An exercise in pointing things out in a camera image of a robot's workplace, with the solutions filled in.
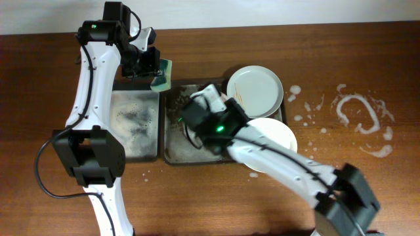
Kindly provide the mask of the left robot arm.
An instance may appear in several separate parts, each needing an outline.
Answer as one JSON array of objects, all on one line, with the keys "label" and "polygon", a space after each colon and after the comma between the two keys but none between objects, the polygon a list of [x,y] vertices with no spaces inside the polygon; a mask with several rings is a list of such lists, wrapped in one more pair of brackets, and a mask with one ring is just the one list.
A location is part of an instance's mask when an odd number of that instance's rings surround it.
[{"label": "left robot arm", "polygon": [[78,29],[81,72],[72,112],[51,143],[67,174],[83,188],[94,208],[101,235],[134,235],[121,190],[125,150],[110,125],[118,69],[131,79],[157,77],[160,51],[152,28],[131,35],[136,14],[122,2],[107,1],[100,20]]}]

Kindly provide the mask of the pale grey-green plate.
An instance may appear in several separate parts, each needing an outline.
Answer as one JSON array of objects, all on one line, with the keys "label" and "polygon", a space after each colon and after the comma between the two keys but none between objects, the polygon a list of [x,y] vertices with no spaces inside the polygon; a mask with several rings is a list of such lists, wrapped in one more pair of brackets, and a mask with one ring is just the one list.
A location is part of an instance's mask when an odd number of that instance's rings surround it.
[{"label": "pale grey-green plate", "polygon": [[280,108],[284,89],[278,76],[262,66],[245,66],[229,78],[226,95],[250,118],[268,117]]}]

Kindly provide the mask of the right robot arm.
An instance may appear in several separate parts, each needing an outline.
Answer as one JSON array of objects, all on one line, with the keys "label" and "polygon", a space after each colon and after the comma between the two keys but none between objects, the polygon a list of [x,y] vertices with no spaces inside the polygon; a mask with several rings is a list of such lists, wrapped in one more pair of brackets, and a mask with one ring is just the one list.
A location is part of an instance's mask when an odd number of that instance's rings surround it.
[{"label": "right robot arm", "polygon": [[314,210],[314,235],[371,235],[380,204],[363,173],[351,164],[337,169],[317,163],[275,140],[269,118],[249,118],[233,98],[222,99],[214,84],[190,95],[180,121],[214,154],[269,175]]}]

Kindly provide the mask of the green yellow sponge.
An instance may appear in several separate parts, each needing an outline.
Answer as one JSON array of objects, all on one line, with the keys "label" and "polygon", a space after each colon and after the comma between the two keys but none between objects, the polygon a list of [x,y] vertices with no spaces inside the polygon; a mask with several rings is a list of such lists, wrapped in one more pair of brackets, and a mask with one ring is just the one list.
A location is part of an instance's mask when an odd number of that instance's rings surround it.
[{"label": "green yellow sponge", "polygon": [[154,92],[164,92],[171,89],[171,60],[161,59],[158,74],[150,84],[150,88]]}]

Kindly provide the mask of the white plate with sauce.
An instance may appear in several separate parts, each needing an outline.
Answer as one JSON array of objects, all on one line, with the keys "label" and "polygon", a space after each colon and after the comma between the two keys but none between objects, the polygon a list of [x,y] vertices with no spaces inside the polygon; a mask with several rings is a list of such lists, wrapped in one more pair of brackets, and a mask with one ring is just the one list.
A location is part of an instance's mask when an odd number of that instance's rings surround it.
[{"label": "white plate with sauce", "polygon": [[273,178],[293,179],[299,166],[289,160],[297,152],[297,139],[290,128],[275,119],[258,118],[248,122],[236,135],[233,155],[239,163]]}]

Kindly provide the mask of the pinkish white plate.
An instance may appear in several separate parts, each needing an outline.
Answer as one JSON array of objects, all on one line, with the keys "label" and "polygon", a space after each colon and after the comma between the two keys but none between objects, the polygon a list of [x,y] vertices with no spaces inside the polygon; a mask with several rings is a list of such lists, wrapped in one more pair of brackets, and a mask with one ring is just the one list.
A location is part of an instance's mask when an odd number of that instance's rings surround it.
[{"label": "pinkish white plate", "polygon": [[223,92],[220,94],[220,98],[224,103],[229,100],[229,97]]}]

